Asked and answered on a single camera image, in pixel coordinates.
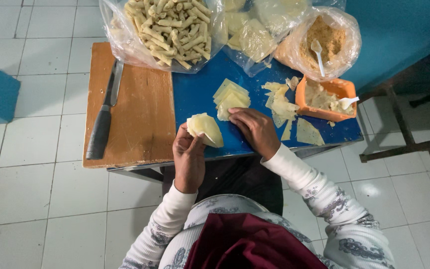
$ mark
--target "person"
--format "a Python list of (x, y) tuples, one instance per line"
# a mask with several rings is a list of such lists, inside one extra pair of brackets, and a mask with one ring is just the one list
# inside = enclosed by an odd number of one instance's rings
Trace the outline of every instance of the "person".
[[(191, 137), (182, 124), (173, 143), (174, 176), (164, 171), (173, 184), (121, 269), (395, 267), (378, 221), (282, 144), (271, 118), (254, 109), (229, 112), (261, 161), (245, 157), (211, 165), (215, 162), (204, 159), (203, 138)], [(280, 176), (329, 224), (324, 253), (316, 253), (310, 239), (281, 216)]]

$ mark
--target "hand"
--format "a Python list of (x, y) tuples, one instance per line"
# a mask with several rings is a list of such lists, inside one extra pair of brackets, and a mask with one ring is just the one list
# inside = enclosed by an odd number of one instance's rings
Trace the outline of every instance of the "hand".
[(265, 114), (252, 108), (230, 108), (230, 121), (242, 131), (255, 151), (266, 160), (277, 153), (281, 142), (278, 140), (273, 121)]
[(173, 142), (175, 163), (175, 187), (181, 193), (196, 193), (205, 176), (204, 135), (192, 137), (187, 123), (180, 125)]

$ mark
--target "plastic spoon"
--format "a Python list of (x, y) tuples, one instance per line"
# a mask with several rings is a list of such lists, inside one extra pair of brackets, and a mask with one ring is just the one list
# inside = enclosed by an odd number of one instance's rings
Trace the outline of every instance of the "plastic spoon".
[(339, 103), (341, 104), (341, 108), (343, 110), (348, 109), (348, 107), (354, 103), (355, 101), (359, 101), (359, 97), (354, 97), (354, 98), (341, 98), (339, 100)]
[(321, 44), (316, 38), (313, 40), (313, 42), (311, 42), (311, 50), (314, 51), (318, 56), (318, 64), (320, 65), (321, 76), (324, 77), (324, 67), (323, 62), (321, 61), (321, 51), (323, 48), (321, 48)]

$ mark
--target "patterned sleeve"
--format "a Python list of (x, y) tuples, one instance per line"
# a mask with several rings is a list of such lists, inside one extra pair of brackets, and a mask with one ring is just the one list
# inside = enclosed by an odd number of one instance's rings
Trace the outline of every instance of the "patterned sleeve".
[(293, 192), (301, 194), (311, 212), (329, 224), (324, 256), (344, 268), (393, 269), (388, 240), (366, 208), (326, 175), (298, 158), (285, 145), (262, 165), (282, 176)]
[(169, 242), (182, 230), (197, 194), (181, 193), (172, 184), (119, 269), (158, 268)]

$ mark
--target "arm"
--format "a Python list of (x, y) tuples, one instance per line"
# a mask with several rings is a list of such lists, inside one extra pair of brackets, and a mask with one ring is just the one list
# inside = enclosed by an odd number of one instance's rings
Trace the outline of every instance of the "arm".
[(157, 268), (165, 248), (183, 228), (205, 175), (202, 137), (188, 134), (182, 124), (173, 143), (175, 179), (149, 224), (130, 247), (119, 269)]
[(230, 120), (263, 156), (262, 165), (283, 177), (292, 191), (302, 195), (312, 213), (329, 223), (327, 258), (349, 269), (394, 268), (388, 240), (366, 208), (279, 143), (271, 120), (267, 124), (263, 119), (265, 115), (240, 108), (230, 112)]

